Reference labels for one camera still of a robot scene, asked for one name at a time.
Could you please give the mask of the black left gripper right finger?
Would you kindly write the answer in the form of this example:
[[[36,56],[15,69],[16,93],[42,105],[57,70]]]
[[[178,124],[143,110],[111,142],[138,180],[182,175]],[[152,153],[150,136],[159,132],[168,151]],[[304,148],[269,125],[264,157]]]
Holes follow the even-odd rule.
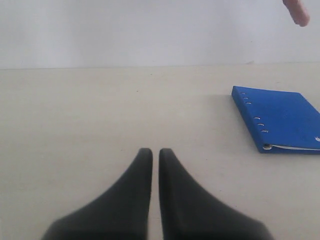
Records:
[[[224,204],[183,167],[170,148],[159,152],[159,204],[165,240],[272,240],[267,227]]]

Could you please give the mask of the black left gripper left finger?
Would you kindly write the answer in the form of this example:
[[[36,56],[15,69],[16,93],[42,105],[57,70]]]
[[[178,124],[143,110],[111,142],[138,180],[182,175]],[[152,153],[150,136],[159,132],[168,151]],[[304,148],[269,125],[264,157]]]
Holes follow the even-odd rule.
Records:
[[[146,240],[153,153],[141,148],[122,176],[102,195],[51,224],[44,240]]]

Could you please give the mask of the person's open bare hand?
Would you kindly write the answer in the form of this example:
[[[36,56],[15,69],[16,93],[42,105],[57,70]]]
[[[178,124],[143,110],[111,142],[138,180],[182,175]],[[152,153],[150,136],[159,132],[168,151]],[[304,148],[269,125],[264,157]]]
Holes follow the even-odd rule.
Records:
[[[300,27],[306,27],[310,22],[310,15],[301,0],[283,0],[293,22]]]

